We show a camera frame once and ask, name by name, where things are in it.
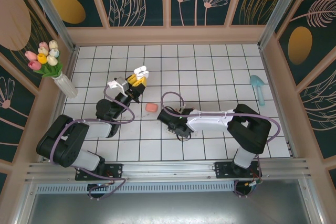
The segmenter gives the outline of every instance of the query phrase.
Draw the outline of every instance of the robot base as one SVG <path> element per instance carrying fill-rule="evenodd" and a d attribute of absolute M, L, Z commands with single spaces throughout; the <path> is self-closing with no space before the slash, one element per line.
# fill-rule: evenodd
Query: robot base
<path fill-rule="evenodd" d="M 105 164 L 103 168 L 102 176 L 110 177 L 111 175 L 113 176 L 113 178 L 121 178 L 122 164 Z M 93 181 L 93 180 L 97 181 L 97 180 L 106 180 L 106 179 L 100 179 L 100 178 L 91 176 L 82 170 L 77 170 L 75 180 L 76 181 Z"/>
<path fill-rule="evenodd" d="M 252 161 L 251 165 L 248 169 L 240 169 L 240 174 L 237 174 L 237 172 L 232 167 L 233 161 L 227 161 L 227 162 L 216 162 L 213 170 L 216 173 L 216 178 L 253 178 L 253 173 L 259 174 L 259 167 L 257 161 Z"/>

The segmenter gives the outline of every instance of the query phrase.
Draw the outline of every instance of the flower bouquet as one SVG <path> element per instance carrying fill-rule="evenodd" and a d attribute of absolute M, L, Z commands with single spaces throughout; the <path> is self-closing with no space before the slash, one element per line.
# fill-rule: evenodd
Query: flower bouquet
<path fill-rule="evenodd" d="M 78 91 L 70 82 L 68 77 L 62 73 L 63 65 L 59 62 L 58 44 L 52 40 L 47 44 L 41 42 L 37 49 L 38 54 L 26 51 L 25 56 L 30 61 L 28 66 L 35 72 L 42 74 L 42 77 L 52 77 L 55 84 L 68 97 L 75 98 Z"/>

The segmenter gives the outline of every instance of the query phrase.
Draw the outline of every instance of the beige oval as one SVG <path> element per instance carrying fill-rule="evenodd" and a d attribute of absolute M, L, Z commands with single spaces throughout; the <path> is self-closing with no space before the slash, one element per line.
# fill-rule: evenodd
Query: beige oval
<path fill-rule="evenodd" d="M 30 38 L 29 9 L 24 0 L 0 0 L 0 45 L 19 51 Z"/>
<path fill-rule="evenodd" d="M 61 19 L 71 24 L 85 20 L 85 10 L 78 0 L 51 0 Z"/>
<path fill-rule="evenodd" d="M 288 42 L 289 60 L 295 65 L 303 63 L 310 53 L 312 43 L 313 37 L 309 29 L 303 26 L 295 28 Z"/>

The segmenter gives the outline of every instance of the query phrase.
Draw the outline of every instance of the yellow tulip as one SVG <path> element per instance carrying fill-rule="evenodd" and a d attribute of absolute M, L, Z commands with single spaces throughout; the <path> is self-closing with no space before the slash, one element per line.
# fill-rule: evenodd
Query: yellow tulip
<path fill-rule="evenodd" d="M 38 54 L 37 61 L 40 62 L 41 64 L 45 64 L 47 63 L 47 56 L 45 56 L 44 54 Z"/>

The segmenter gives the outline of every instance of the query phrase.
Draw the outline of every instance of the small toy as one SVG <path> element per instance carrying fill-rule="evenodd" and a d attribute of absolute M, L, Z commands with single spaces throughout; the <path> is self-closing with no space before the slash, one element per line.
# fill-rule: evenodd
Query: small toy
<path fill-rule="evenodd" d="M 257 88 L 259 105 L 260 106 L 264 106 L 265 105 L 265 101 L 264 101 L 264 96 L 262 95 L 263 93 L 261 91 L 261 86 L 265 85 L 264 82 L 261 80 L 261 78 L 259 76 L 251 76 L 251 78 L 250 78 L 250 84 L 253 87 Z"/>
<path fill-rule="evenodd" d="M 158 108 L 158 105 L 155 103 L 147 103 L 146 104 L 146 111 L 148 112 L 156 112 Z"/>

